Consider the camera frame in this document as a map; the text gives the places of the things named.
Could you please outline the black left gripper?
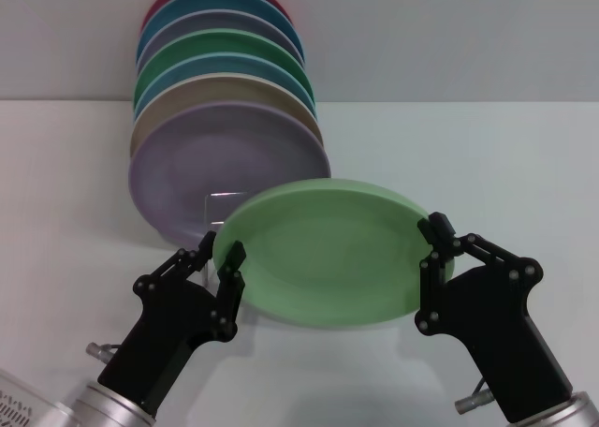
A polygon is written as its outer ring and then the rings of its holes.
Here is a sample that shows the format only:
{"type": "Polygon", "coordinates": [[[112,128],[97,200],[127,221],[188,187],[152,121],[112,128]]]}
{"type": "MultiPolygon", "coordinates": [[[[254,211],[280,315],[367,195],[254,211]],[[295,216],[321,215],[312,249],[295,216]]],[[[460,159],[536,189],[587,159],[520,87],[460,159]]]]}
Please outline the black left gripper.
{"type": "Polygon", "coordinates": [[[179,249],[133,285],[142,301],[141,316],[97,382],[146,413],[158,410],[196,348],[212,339],[229,342],[237,334],[245,288],[242,243],[235,241],[218,267],[215,296],[188,281],[212,259],[215,237],[208,231],[196,249],[179,249]]]}

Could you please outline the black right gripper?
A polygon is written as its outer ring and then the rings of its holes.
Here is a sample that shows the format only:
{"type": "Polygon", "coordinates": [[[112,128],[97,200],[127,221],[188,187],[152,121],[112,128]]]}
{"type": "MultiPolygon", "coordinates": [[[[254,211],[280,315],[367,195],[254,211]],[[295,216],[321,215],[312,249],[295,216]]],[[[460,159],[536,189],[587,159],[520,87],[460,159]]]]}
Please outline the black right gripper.
{"type": "Polygon", "coordinates": [[[543,279],[541,265],[479,234],[458,237],[444,213],[417,226],[431,246],[419,262],[418,330],[430,336],[438,326],[462,342],[510,422],[568,402],[572,384],[527,309],[529,293],[543,279]],[[462,255],[505,268],[473,268],[446,283],[446,269],[462,255]]]}

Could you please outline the light green plate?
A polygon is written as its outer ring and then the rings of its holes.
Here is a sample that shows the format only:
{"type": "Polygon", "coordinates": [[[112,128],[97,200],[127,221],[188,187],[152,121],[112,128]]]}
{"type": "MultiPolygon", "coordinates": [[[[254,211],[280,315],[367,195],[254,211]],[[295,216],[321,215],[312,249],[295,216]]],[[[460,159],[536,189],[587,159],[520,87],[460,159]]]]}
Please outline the light green plate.
{"type": "Polygon", "coordinates": [[[419,263],[431,246],[418,229],[428,211],[384,187],[314,179],[246,200],[219,228],[213,260],[234,242],[243,300],[282,321],[317,328],[366,326],[420,306],[419,263]]]}

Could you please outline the lilac plate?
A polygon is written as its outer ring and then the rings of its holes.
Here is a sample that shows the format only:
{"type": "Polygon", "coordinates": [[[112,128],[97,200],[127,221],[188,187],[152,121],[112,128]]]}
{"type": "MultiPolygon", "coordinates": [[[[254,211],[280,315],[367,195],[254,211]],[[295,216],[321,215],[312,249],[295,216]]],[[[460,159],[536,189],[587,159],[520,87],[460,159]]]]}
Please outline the lilac plate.
{"type": "Polygon", "coordinates": [[[197,105],[162,122],[129,165],[131,199],[165,240],[193,248],[205,235],[205,200],[328,178],[323,145],[301,121],[264,104],[197,105]]]}

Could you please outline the beige plate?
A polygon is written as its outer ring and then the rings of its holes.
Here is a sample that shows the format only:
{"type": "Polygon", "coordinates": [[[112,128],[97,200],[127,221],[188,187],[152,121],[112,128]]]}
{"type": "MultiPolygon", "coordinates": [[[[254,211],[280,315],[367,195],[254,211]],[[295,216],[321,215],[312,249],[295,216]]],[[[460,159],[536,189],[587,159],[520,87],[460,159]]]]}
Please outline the beige plate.
{"type": "Polygon", "coordinates": [[[256,103],[283,111],[305,125],[320,143],[324,142],[316,116],[283,86],[241,73],[212,73],[178,82],[151,99],[134,122],[129,155],[134,156],[149,134],[179,112],[226,101],[256,103]]]}

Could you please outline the light blue plate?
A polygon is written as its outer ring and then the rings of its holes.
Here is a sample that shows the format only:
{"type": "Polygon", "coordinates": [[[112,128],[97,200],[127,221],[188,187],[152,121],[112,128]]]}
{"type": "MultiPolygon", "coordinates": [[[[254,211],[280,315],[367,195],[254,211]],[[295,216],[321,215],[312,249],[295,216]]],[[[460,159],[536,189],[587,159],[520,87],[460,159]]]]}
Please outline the light blue plate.
{"type": "Polygon", "coordinates": [[[161,92],[174,84],[201,75],[214,73],[237,73],[271,81],[296,96],[317,117],[316,107],[308,91],[281,66],[265,59],[244,53],[208,53],[197,55],[170,66],[141,87],[134,104],[134,119],[161,92]]]}

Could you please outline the dark green plate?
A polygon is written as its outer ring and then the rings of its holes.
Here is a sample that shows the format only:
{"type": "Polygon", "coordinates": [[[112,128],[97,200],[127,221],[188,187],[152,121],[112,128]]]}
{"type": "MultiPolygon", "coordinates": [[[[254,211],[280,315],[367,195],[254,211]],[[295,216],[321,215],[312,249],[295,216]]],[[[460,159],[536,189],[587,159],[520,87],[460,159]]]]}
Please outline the dark green plate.
{"type": "Polygon", "coordinates": [[[205,53],[235,52],[253,55],[280,66],[294,77],[314,101],[314,90],[300,62],[283,47],[265,37],[234,29],[196,31],[170,41],[141,68],[133,94],[137,105],[150,83],[169,67],[205,53]]]}

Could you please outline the grey purple plate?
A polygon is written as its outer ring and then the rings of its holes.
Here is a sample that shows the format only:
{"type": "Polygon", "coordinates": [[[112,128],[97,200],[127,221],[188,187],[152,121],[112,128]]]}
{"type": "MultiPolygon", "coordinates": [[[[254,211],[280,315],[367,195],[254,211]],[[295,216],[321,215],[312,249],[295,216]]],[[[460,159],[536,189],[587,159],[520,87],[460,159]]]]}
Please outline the grey purple plate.
{"type": "Polygon", "coordinates": [[[139,44],[136,70],[144,67],[153,55],[176,38],[208,29],[233,29],[264,37],[281,46],[302,67],[305,67],[300,50],[281,29],[272,23],[241,11],[213,9],[201,10],[179,17],[151,34],[146,43],[139,44]]]}

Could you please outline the teal blue plate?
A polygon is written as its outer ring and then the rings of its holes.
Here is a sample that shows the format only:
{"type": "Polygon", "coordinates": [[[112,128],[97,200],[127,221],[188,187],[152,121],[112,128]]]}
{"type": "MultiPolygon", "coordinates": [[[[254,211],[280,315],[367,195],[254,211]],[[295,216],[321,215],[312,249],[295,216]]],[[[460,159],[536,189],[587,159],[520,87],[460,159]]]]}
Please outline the teal blue plate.
{"type": "Polygon", "coordinates": [[[237,10],[269,22],[287,36],[298,50],[301,59],[305,59],[300,37],[292,22],[267,0],[170,0],[159,8],[141,29],[136,60],[140,58],[143,49],[161,28],[184,15],[210,9],[237,10]]]}

